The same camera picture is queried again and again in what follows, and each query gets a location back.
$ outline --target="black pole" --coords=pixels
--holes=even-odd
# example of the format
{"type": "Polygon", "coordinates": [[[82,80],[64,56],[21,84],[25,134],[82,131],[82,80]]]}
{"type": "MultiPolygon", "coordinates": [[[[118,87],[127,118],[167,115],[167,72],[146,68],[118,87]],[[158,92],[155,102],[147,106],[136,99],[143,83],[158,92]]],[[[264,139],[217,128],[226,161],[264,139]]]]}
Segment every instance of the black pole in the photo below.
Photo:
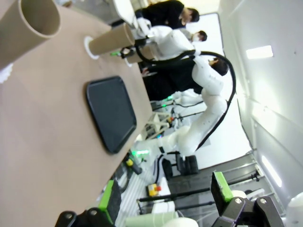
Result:
{"type": "MultiPolygon", "coordinates": [[[[258,181],[257,176],[258,176],[258,173],[255,173],[255,174],[252,174],[251,176],[242,178],[240,180],[229,182],[228,185],[233,185],[233,184],[251,180],[254,178],[256,178],[258,181]]],[[[162,195],[162,196],[157,196],[157,197],[145,197],[145,198],[139,199],[139,201],[140,202],[149,202],[149,201],[166,200],[166,199],[174,200],[177,197],[189,196],[189,195],[199,194],[199,193],[208,192],[208,191],[210,191],[210,188],[202,188],[199,190],[194,190],[194,191],[189,191],[189,192],[174,193],[174,194],[170,194],[170,195],[162,195]]]]}
{"type": "Polygon", "coordinates": [[[213,205],[213,204],[214,204],[214,201],[209,201],[209,202],[190,205],[190,206],[176,207],[175,210],[186,210],[186,209],[190,209],[190,208],[204,207],[204,206],[209,206],[209,205],[213,205]]]}

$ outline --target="white ceiling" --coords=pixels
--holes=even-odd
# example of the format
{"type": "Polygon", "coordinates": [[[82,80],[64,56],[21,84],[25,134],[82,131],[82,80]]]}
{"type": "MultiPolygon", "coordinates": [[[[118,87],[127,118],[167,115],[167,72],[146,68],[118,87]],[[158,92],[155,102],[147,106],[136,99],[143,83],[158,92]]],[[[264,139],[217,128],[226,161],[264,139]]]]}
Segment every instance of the white ceiling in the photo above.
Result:
{"type": "Polygon", "coordinates": [[[282,179],[286,205],[303,191],[303,1],[221,0],[218,10],[226,56],[237,74],[242,125],[282,179]],[[274,57],[249,60],[246,50],[271,45],[274,57]]]}

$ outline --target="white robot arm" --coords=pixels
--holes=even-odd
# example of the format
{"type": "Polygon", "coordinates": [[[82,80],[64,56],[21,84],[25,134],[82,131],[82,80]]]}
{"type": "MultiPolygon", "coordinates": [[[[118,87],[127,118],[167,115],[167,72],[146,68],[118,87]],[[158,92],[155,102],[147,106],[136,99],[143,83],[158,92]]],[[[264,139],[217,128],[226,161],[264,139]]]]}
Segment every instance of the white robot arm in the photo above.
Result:
{"type": "MultiPolygon", "coordinates": [[[[149,45],[158,60],[172,59],[184,51],[195,49],[182,32],[172,30],[167,26],[152,27],[149,37],[149,45]]],[[[227,102],[220,95],[223,88],[222,77],[213,71],[202,56],[199,56],[200,50],[196,50],[196,53],[197,55],[193,59],[196,64],[192,71],[192,78],[204,88],[202,99],[206,104],[206,111],[191,126],[183,126],[162,138],[135,143],[134,150],[149,151],[146,164],[151,165],[161,151],[168,153],[177,150],[182,156],[194,155],[200,142],[213,129],[227,109],[227,102]]]]}
{"type": "Polygon", "coordinates": [[[192,71],[193,80],[202,86],[202,98],[206,111],[196,119],[191,126],[183,126],[174,133],[162,138],[140,141],[135,144],[135,150],[148,150],[150,164],[160,154],[160,147],[165,153],[179,151],[182,156],[194,155],[199,143],[219,121],[227,109],[226,100],[220,95],[223,88],[222,77],[211,73],[211,67],[201,56],[194,58],[192,71]]]}

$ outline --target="ceiling light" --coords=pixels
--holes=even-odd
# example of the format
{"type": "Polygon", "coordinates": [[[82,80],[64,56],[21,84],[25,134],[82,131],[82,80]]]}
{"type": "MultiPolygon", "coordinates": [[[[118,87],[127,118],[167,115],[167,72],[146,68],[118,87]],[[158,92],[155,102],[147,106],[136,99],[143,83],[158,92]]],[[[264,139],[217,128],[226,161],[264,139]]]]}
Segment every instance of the ceiling light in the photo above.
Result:
{"type": "Polygon", "coordinates": [[[254,49],[249,49],[246,51],[246,54],[248,59],[270,58],[274,56],[271,46],[262,46],[254,49]]]}
{"type": "Polygon", "coordinates": [[[267,160],[267,158],[265,156],[262,155],[262,162],[265,165],[265,167],[267,168],[267,170],[269,171],[269,173],[271,174],[271,176],[274,178],[276,184],[279,187],[282,187],[282,180],[279,177],[278,173],[275,171],[275,169],[273,168],[273,166],[270,164],[270,162],[267,160]]]}

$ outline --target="green light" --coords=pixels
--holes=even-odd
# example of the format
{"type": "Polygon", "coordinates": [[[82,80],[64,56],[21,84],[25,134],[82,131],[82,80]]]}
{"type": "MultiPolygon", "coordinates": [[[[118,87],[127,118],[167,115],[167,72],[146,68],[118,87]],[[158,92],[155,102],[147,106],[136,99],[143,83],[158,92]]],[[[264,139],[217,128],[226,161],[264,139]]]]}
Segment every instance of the green light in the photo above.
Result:
{"type": "Polygon", "coordinates": [[[137,155],[145,155],[145,154],[148,154],[149,151],[148,150],[139,150],[137,151],[137,155]]]}
{"type": "Polygon", "coordinates": [[[146,155],[148,154],[149,151],[148,150],[138,150],[138,151],[133,151],[132,154],[135,156],[135,155],[146,155]]]}

